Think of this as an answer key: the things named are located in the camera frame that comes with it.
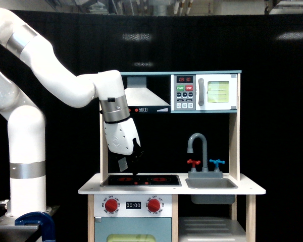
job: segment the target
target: black cooktop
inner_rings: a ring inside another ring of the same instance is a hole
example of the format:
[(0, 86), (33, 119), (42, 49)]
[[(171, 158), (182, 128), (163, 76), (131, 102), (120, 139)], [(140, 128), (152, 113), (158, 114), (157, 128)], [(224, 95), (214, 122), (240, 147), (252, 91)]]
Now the black cooktop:
[(177, 175), (109, 175), (106, 186), (181, 186)]

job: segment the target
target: blue faucet handle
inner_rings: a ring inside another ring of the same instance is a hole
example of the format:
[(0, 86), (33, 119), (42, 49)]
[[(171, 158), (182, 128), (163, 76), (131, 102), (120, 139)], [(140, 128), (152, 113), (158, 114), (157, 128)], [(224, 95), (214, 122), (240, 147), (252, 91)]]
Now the blue faucet handle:
[(221, 164), (226, 163), (224, 160), (223, 161), (221, 161), (221, 160), (209, 160), (209, 162), (213, 162), (214, 165), (216, 165), (216, 168), (219, 168), (219, 163), (221, 163)]

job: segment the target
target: red stop button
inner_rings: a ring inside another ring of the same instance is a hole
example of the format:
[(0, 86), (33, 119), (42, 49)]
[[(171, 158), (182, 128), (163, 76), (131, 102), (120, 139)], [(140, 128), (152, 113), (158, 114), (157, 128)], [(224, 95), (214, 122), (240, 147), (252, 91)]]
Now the red stop button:
[(109, 199), (106, 201), (106, 210), (110, 213), (114, 212), (118, 208), (118, 202), (115, 199)]
[(193, 91), (193, 85), (186, 85), (185, 90), (186, 91)]
[(161, 205), (157, 199), (151, 199), (147, 205), (148, 209), (150, 212), (157, 212), (160, 208)]

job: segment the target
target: oven knob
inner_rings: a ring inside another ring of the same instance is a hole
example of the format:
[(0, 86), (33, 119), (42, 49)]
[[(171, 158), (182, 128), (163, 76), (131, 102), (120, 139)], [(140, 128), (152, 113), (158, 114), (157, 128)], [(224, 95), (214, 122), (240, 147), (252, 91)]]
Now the oven knob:
[(159, 203), (159, 201), (157, 199), (151, 199), (149, 202), (148, 202), (148, 205), (147, 205), (148, 209), (150, 212), (157, 212), (160, 208), (161, 208), (161, 205)]
[(118, 208), (118, 202), (114, 199), (109, 199), (106, 201), (106, 210), (110, 213), (114, 212)]

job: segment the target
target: black curtain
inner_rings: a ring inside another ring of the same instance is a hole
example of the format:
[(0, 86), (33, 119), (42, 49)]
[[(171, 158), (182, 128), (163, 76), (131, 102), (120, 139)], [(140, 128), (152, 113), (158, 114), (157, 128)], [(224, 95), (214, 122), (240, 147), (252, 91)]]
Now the black curtain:
[[(241, 173), (267, 190), (257, 196), (257, 241), (303, 239), (303, 15), (15, 13), (52, 43), (57, 58), (75, 75), (112, 69), (242, 70)], [(86, 240), (87, 197), (77, 191), (99, 172), (98, 100), (80, 109), (68, 107), (2, 46), (0, 71), (46, 116), (47, 204), (61, 205), (57, 240)], [(195, 132), (206, 134), (209, 158), (228, 160), (226, 114), (133, 117), (148, 154), (144, 171), (187, 172), (185, 149)], [(110, 166), (117, 169), (114, 162)], [(7, 122), (0, 115), (0, 199), (9, 195)], [(185, 204), (192, 205), (185, 196), (180, 201), (182, 216), (212, 215), (208, 207), (186, 210)], [(238, 202), (244, 226), (244, 197)], [(215, 208), (220, 215), (221, 208)]]

